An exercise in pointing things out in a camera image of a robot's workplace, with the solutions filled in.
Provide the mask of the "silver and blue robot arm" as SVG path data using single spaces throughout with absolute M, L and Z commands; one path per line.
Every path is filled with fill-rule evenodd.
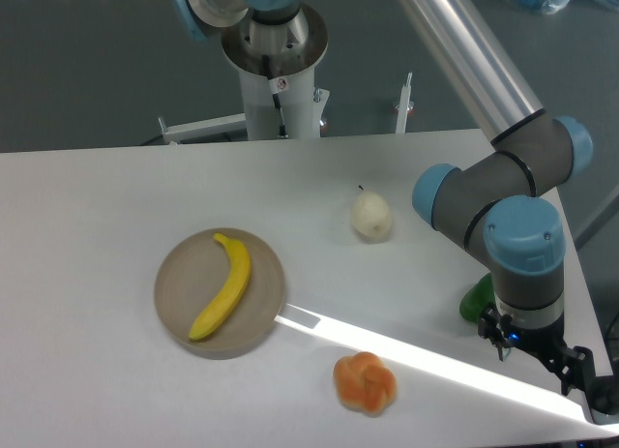
M 465 170 L 429 168 L 415 185 L 413 207 L 488 268 L 495 299 L 476 321 L 499 356 L 520 349 L 554 373 L 564 392 L 591 392 L 591 351 L 563 339 L 567 244 L 557 211 L 543 199 L 588 165 L 590 135 L 570 117 L 545 113 L 470 0 L 399 1 L 493 149 Z M 301 0 L 173 2 L 191 35 L 221 34 L 242 80 L 249 138 L 319 136 L 322 92 L 313 71 L 328 34 L 315 10 Z

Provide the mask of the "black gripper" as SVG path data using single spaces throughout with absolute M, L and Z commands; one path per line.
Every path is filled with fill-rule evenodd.
M 568 396 L 573 390 L 587 394 L 594 381 L 593 353 L 584 346 L 569 347 L 564 342 L 564 316 L 536 329 L 516 326 L 508 315 L 498 312 L 494 304 L 484 306 L 477 321 L 478 335 L 496 349 L 504 362 L 516 348 L 536 357 L 560 381 L 560 392 Z

